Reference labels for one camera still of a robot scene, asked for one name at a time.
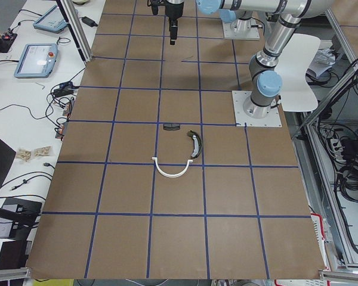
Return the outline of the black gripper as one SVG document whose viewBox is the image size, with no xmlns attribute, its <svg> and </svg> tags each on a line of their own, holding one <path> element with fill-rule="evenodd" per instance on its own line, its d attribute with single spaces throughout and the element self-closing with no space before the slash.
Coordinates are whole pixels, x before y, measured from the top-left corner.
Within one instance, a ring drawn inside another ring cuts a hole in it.
<svg viewBox="0 0 358 286">
<path fill-rule="evenodd" d="M 175 45 L 178 34 L 178 19 L 182 17 L 184 0 L 165 0 L 165 15 L 169 21 L 170 45 Z"/>
</svg>

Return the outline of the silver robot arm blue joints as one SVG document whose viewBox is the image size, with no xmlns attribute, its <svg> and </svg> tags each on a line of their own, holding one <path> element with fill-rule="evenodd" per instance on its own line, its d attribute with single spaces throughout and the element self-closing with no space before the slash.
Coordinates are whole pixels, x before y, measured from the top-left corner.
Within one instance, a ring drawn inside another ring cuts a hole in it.
<svg viewBox="0 0 358 286">
<path fill-rule="evenodd" d="M 277 88 L 273 95 L 260 86 L 265 75 L 275 76 L 279 56 L 290 38 L 299 27 L 302 18 L 312 18 L 324 13 L 333 1 L 197 1 L 197 7 L 204 14 L 213 14 L 220 9 L 230 11 L 262 11 L 278 14 L 279 19 L 273 31 L 266 39 L 262 50 L 257 52 L 249 64 L 252 83 L 254 84 L 249 103 L 254 107 L 266 108 L 278 95 Z"/>
</svg>

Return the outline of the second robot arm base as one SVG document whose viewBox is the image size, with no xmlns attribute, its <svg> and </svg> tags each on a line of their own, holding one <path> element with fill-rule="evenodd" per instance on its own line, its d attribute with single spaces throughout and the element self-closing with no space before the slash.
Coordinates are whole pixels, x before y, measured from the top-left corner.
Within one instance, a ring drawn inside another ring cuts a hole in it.
<svg viewBox="0 0 358 286">
<path fill-rule="evenodd" d="M 218 10 L 223 29 L 231 32 L 248 32 L 251 29 L 253 11 L 250 10 Z"/>
</svg>

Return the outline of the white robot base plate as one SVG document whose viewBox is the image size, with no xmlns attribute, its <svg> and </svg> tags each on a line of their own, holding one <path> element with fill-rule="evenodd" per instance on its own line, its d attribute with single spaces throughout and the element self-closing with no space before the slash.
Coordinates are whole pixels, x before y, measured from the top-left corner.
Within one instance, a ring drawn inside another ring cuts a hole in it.
<svg viewBox="0 0 358 286">
<path fill-rule="evenodd" d="M 275 100 L 267 107 L 259 107 L 251 101 L 251 91 L 232 91 L 232 98 L 237 127 L 282 127 Z"/>
</svg>

